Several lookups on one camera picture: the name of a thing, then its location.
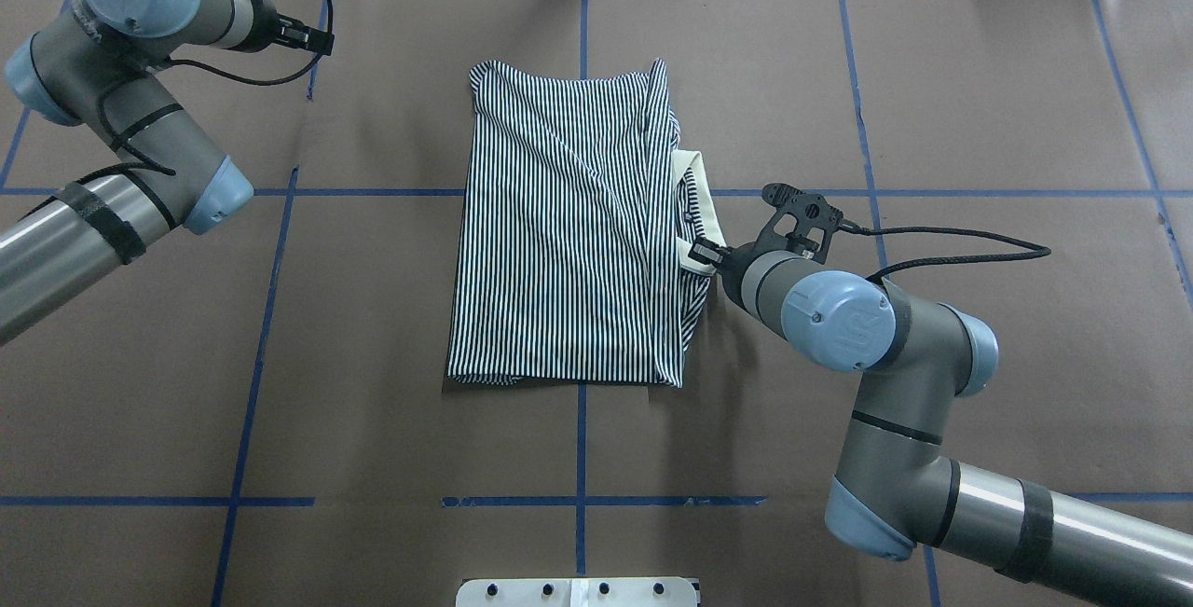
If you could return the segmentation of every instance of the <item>striped shirt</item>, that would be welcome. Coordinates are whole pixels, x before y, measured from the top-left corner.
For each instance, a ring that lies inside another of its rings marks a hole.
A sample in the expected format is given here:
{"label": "striped shirt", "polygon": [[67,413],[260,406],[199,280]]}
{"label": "striped shirt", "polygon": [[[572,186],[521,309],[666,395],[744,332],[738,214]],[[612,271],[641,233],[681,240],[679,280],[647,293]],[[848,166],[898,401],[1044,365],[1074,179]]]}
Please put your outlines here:
{"label": "striped shirt", "polygon": [[557,80],[486,62],[470,79],[449,377],[681,386],[711,268],[681,267],[676,237],[716,216],[703,165],[682,165],[699,153],[676,151],[666,64]]}

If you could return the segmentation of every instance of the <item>white bracket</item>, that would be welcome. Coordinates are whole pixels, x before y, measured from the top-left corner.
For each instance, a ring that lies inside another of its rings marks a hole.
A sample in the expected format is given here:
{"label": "white bracket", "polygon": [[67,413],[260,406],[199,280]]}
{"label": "white bracket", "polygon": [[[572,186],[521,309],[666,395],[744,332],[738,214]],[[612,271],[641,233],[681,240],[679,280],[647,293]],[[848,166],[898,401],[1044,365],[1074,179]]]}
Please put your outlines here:
{"label": "white bracket", "polygon": [[700,607],[699,587],[682,577],[472,580],[456,607]]}

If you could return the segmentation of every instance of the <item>garment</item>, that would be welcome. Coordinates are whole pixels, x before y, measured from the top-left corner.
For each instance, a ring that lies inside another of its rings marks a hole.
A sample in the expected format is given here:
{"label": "garment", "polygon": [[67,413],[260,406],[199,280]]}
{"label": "garment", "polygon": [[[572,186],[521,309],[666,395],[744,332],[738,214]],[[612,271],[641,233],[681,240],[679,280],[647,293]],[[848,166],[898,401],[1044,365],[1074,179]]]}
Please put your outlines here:
{"label": "garment", "polygon": [[712,272],[681,255],[721,230],[666,64],[558,80],[486,62],[471,85],[449,377],[681,386]]}

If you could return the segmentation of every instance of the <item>gray robot arm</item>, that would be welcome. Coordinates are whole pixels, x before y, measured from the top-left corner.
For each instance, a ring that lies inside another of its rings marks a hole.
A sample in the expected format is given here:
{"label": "gray robot arm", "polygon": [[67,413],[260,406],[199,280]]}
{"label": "gray robot arm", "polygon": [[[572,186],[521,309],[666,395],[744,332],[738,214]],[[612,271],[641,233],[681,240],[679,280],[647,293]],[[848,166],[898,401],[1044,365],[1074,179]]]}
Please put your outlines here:
{"label": "gray robot arm", "polygon": [[122,165],[69,184],[0,234],[0,345],[171,229],[205,233],[252,198],[228,154],[153,75],[186,43],[321,55],[332,37],[268,0],[74,0],[31,36],[5,66],[13,93],[49,122],[87,124]]}
{"label": "gray robot arm", "polygon": [[[942,457],[953,401],[997,366],[994,332],[824,267],[840,212],[790,187],[768,196],[779,213],[758,242],[701,242],[693,258],[804,357],[863,373],[824,516],[837,539],[892,560],[926,544],[1099,605],[1193,605],[1193,537]],[[779,236],[784,212],[801,224]],[[809,229],[826,233],[821,244]]]}

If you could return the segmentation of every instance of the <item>black and white striped fabric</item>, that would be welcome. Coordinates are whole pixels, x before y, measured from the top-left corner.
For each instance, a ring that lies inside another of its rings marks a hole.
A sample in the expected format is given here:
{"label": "black and white striped fabric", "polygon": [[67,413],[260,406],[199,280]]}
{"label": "black and white striped fabric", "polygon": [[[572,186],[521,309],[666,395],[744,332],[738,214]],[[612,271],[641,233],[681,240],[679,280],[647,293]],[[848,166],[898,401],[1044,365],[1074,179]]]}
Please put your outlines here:
{"label": "black and white striped fabric", "polygon": [[557,80],[486,62],[471,85],[449,377],[681,386],[712,272],[681,253],[721,233],[666,64]]}

